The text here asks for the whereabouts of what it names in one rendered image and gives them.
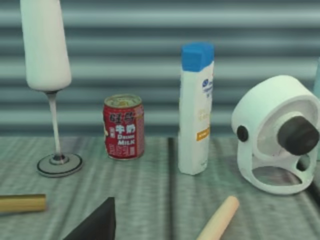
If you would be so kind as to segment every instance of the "beige cylinder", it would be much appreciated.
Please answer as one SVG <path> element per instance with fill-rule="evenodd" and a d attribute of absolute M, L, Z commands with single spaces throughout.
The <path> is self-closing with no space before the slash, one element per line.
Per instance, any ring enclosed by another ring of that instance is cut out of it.
<path fill-rule="evenodd" d="M 40 212 L 45 210 L 45 194 L 0 196 L 0 213 Z"/>
<path fill-rule="evenodd" d="M 196 240 L 219 240 L 239 207 L 239 201 L 229 196 L 210 218 Z"/>

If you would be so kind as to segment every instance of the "gray wall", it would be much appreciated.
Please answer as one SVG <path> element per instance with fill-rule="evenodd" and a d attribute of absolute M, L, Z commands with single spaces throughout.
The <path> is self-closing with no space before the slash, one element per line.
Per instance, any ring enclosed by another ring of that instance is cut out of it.
<path fill-rule="evenodd" d="M 231 133 L 233 108 L 260 81 L 288 74 L 313 86 L 320 55 L 316 0 L 61 4 L 73 74 L 58 94 L 62 135 L 102 135 L 104 98 L 117 93 L 142 97 L 147 134 L 176 135 L 180 47 L 192 41 L 216 48 L 213 135 Z M 0 134 L 52 135 L 47 99 L 25 80 L 19 11 L 19 1 L 0 1 Z"/>

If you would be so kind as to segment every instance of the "black button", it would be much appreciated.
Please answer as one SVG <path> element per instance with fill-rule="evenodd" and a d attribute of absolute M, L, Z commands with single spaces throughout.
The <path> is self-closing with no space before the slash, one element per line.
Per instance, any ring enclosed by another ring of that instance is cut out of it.
<path fill-rule="evenodd" d="M 249 138 L 249 133 L 245 126 L 239 126 L 236 130 L 236 135 L 241 142 L 245 142 Z"/>
<path fill-rule="evenodd" d="M 303 116 L 295 116 L 281 126 L 277 140 L 292 155 L 302 156 L 318 144 L 319 132 Z"/>

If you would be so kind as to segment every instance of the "blue bottle cap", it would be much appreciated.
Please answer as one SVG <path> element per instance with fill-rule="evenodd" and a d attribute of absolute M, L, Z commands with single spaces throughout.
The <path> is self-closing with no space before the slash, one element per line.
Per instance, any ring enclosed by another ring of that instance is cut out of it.
<path fill-rule="evenodd" d="M 205 42 L 194 42 L 182 46 L 182 69 L 188 72 L 200 72 L 214 60 L 214 46 Z"/>

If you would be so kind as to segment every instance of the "table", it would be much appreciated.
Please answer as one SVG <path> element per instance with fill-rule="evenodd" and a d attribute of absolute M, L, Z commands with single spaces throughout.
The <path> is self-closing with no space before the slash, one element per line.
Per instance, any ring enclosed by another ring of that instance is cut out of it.
<path fill-rule="evenodd" d="M 83 169 L 65 178 L 46 178 L 37 162 L 52 153 L 51 137 L 0 137 L 0 194 L 47 195 L 48 210 L 0 215 L 1 239 L 61 240 L 106 198 L 115 197 L 117 240 L 194 240 L 229 195 L 240 207 L 221 240 L 318 240 L 319 212 L 306 191 L 293 196 L 262 192 L 237 169 L 235 138 L 210 143 L 208 168 L 197 176 L 179 173 L 177 141 L 147 137 L 142 158 L 107 157 L 103 137 L 64 137 L 66 152 L 83 157 Z M 292 183 L 268 171 L 266 181 Z"/>

